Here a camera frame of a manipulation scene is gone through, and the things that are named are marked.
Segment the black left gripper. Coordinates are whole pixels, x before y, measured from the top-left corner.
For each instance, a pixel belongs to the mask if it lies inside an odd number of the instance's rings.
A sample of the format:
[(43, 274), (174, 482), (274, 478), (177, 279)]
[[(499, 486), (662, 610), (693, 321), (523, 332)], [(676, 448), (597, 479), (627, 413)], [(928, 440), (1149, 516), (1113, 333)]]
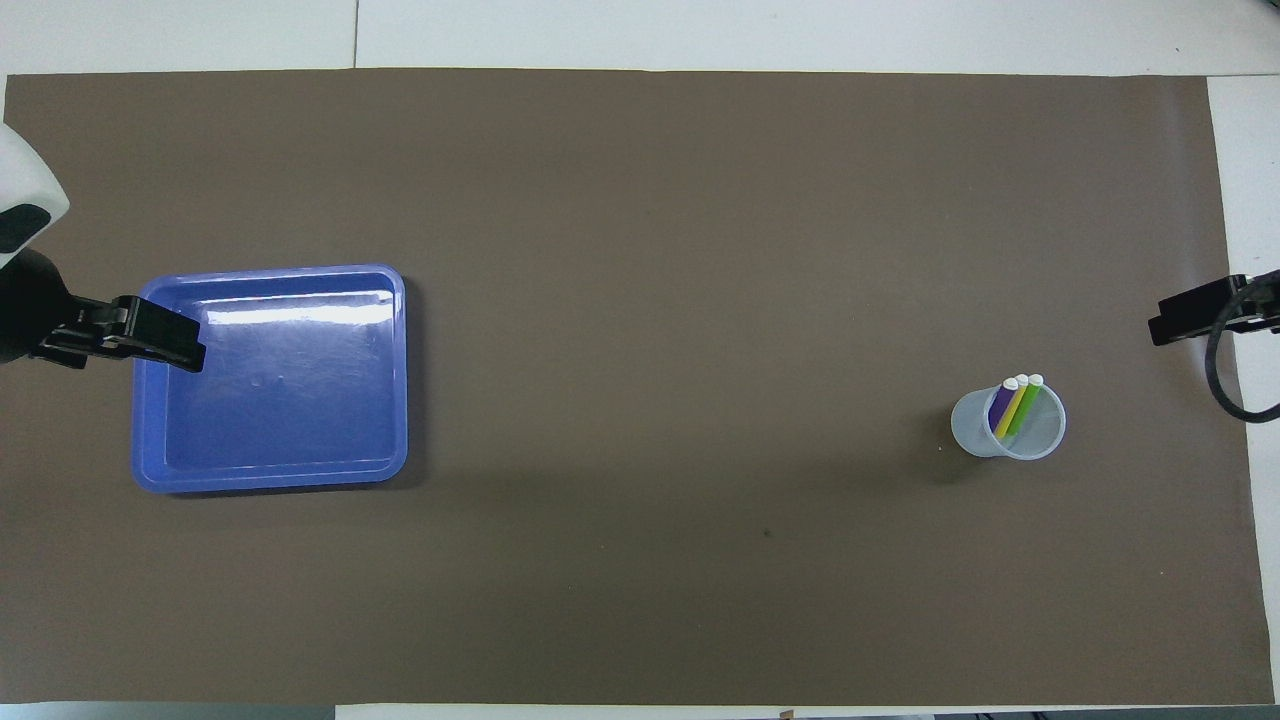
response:
[[(84, 369), (90, 357), (145, 359), (201, 373), (207, 348), (193, 318), (147, 299), (123, 295), (116, 307), (82, 307), (55, 264), (35, 250), (19, 251), (1, 270), (1, 363), (36, 357)], [(115, 346), (108, 331), (115, 325)]]

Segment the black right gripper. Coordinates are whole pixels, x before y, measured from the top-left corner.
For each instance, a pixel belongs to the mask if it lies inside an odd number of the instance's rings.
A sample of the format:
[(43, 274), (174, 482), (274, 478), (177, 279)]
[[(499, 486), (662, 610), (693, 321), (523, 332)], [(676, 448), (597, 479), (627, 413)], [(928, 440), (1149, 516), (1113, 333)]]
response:
[(1219, 313), (1242, 290), (1240, 333), (1267, 331), (1279, 334), (1279, 270), (1260, 275), (1225, 275), (1157, 302), (1148, 320), (1149, 340), (1161, 347), (1207, 334)]

